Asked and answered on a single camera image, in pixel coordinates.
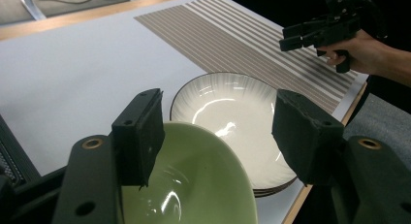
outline plate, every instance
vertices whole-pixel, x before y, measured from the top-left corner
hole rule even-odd
[[[180,88],[170,119],[200,125],[221,138],[239,158],[255,194],[273,194],[296,178],[271,134],[275,99],[276,89],[261,80],[206,74]]]
[[[122,188],[125,223],[257,224],[251,183],[227,144],[198,125],[164,129],[148,187]]]

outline stacked plate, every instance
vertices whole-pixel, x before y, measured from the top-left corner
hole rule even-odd
[[[275,194],[295,179],[271,134],[276,89],[236,73],[212,73],[177,92],[170,119],[200,125],[233,150],[255,197]]]

